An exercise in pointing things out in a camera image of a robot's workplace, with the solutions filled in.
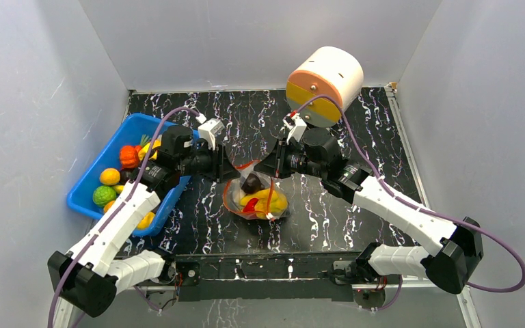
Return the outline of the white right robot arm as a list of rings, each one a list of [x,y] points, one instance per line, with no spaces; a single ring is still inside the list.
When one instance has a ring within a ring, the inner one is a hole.
[[[385,219],[417,242],[413,247],[370,243],[354,262],[334,269],[334,280],[339,284],[411,275],[459,294],[483,257],[481,235],[473,229],[475,220],[465,218],[465,225],[460,226],[432,217],[417,202],[400,203],[399,194],[386,193],[384,182],[376,179],[371,169],[343,156],[325,129],[311,128],[300,141],[278,139],[254,169],[279,179],[294,173],[317,177],[328,193]]]

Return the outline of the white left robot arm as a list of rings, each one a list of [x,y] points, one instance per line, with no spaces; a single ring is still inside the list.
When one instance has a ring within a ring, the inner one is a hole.
[[[155,140],[133,177],[98,223],[67,252],[55,251],[47,261],[55,296],[93,318],[113,303],[117,294],[148,279],[169,284],[177,274],[176,265],[155,251],[116,260],[115,256],[142,219],[163,203],[184,176],[203,176],[214,182],[238,177],[222,143],[216,136],[223,128],[210,119],[194,132],[186,126],[157,129]]]

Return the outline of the clear zip bag orange zipper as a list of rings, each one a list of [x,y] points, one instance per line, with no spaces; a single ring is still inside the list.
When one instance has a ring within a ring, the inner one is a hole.
[[[277,180],[257,172],[257,160],[238,166],[239,177],[226,183],[222,200],[225,208],[246,220],[275,221],[289,214],[289,202]]]

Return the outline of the dark eggplant toy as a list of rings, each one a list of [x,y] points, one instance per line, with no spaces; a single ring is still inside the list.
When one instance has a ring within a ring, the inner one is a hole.
[[[263,189],[265,189],[265,186],[262,180],[254,173],[250,173],[241,185],[242,192],[247,195],[255,194]]]

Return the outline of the yellow toy banana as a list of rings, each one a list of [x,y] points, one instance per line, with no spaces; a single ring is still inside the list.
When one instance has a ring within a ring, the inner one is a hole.
[[[243,212],[239,201],[239,214],[246,219],[274,220],[281,217],[288,208],[288,201],[285,194],[278,189],[263,189],[255,194],[245,196],[257,197],[259,199],[256,205],[256,211],[253,213]]]

